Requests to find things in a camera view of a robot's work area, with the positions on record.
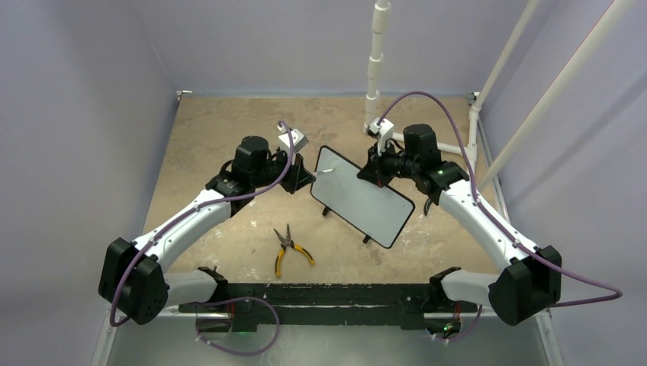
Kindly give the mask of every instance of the small whiteboard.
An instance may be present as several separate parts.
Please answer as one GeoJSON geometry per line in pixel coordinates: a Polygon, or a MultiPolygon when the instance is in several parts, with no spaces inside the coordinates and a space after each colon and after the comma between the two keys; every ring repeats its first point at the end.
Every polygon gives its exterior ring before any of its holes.
{"type": "Polygon", "coordinates": [[[412,200],[391,187],[379,188],[357,178],[359,167],[328,146],[317,158],[310,194],[379,245],[389,249],[414,212],[412,200]]]}

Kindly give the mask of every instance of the yellow plier handle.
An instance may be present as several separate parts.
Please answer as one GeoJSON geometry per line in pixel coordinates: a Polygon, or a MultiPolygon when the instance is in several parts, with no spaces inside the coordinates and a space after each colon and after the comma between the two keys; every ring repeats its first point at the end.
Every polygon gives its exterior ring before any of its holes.
{"type": "MultiPolygon", "coordinates": [[[[314,258],[312,258],[312,255],[302,246],[294,244],[292,248],[305,255],[307,261],[310,262],[311,265],[314,265],[314,258]]],[[[274,262],[274,272],[276,273],[277,278],[281,278],[281,260],[283,259],[283,255],[285,255],[285,249],[281,248],[281,250],[278,251],[278,255],[276,256],[276,261],[274,262]]]]}

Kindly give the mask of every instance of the beige table surface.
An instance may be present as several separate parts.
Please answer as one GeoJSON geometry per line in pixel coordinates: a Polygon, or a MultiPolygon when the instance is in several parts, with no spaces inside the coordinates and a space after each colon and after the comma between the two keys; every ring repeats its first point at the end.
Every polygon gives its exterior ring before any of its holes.
{"type": "MultiPolygon", "coordinates": [[[[383,98],[379,111],[392,98],[383,98]]],[[[464,141],[468,139],[468,104],[463,98],[443,99],[452,112],[464,141]]],[[[331,146],[362,166],[374,140],[362,133],[363,98],[183,98],[166,149],[145,232],[154,229],[182,209],[233,158],[243,137],[265,137],[278,145],[276,122],[285,119],[310,140],[301,151],[308,170],[313,170],[322,145],[331,146]]],[[[402,101],[388,116],[396,131],[409,124],[429,124],[438,141],[455,144],[452,129],[442,110],[425,98],[402,101]]],[[[443,153],[443,158],[462,158],[443,153]]],[[[486,164],[479,147],[477,176],[486,164]]],[[[458,222],[439,207],[423,216],[426,197],[412,181],[395,179],[391,186],[407,195],[416,210],[391,249],[374,242],[362,243],[364,235],[334,213],[321,216],[322,205],[310,196],[310,188],[290,195],[277,187],[256,198],[235,217],[216,226],[171,267],[191,271],[200,265],[217,266],[231,282],[318,283],[424,283],[451,266],[494,273],[485,252],[458,222]],[[317,264],[311,267],[301,254],[288,250],[283,258],[282,278],[274,276],[274,261],[280,248],[272,228],[285,230],[291,224],[292,238],[305,247],[317,264]]],[[[483,192],[491,204],[491,188],[483,192]]]]}

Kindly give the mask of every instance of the pliers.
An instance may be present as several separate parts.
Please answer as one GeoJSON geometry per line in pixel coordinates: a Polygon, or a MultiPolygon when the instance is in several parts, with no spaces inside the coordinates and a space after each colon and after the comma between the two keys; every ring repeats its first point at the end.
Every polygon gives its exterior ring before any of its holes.
{"type": "Polygon", "coordinates": [[[281,240],[281,250],[278,251],[278,255],[276,256],[276,262],[274,262],[274,272],[276,273],[277,278],[281,278],[281,260],[283,259],[283,255],[285,254],[285,250],[288,247],[291,247],[301,254],[305,255],[305,258],[310,262],[311,265],[314,265],[314,259],[312,258],[312,255],[307,252],[307,250],[303,249],[303,247],[298,246],[295,244],[295,242],[292,241],[292,235],[290,234],[290,224],[288,224],[288,236],[283,237],[276,229],[274,229],[274,232],[276,233],[276,236],[278,236],[278,239],[281,240]]]}

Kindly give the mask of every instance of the gray wall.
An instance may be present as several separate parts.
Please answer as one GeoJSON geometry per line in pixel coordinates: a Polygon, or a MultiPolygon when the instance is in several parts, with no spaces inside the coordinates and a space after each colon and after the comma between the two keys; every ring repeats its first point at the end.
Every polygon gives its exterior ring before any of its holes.
{"type": "MultiPolygon", "coordinates": [[[[485,102],[500,152],[609,1],[559,2],[485,102]]],[[[513,223],[625,296],[553,310],[568,364],[645,364],[647,3],[636,2],[499,174],[513,223]]],[[[605,294],[565,279],[563,300],[605,294]]]]}
{"type": "Polygon", "coordinates": [[[0,364],[88,364],[103,255],[143,225],[174,115],[127,0],[0,5],[0,364]]]}
{"type": "MultiPolygon", "coordinates": [[[[180,88],[365,94],[375,0],[132,2],[180,88]]],[[[380,89],[480,90],[525,4],[392,1],[380,89]]]]}

